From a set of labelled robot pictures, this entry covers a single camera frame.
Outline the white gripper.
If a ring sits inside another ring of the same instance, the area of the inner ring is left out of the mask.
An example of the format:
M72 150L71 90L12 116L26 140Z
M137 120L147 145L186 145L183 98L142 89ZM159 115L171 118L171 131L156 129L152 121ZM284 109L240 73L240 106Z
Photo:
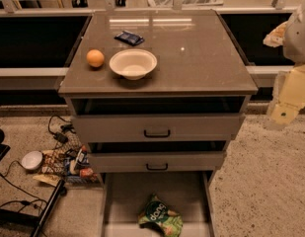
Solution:
M267 108L265 128L283 130L298 116L305 107L305 64L295 65L285 74L275 103Z

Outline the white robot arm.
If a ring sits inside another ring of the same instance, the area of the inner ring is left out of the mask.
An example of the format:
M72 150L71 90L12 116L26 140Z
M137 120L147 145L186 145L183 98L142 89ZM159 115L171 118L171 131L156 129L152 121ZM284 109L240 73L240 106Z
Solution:
M270 47L283 47L283 55L294 62L288 72L275 78L272 101L267 108L266 128L282 130L305 107L305 0L289 19L272 30L263 40Z

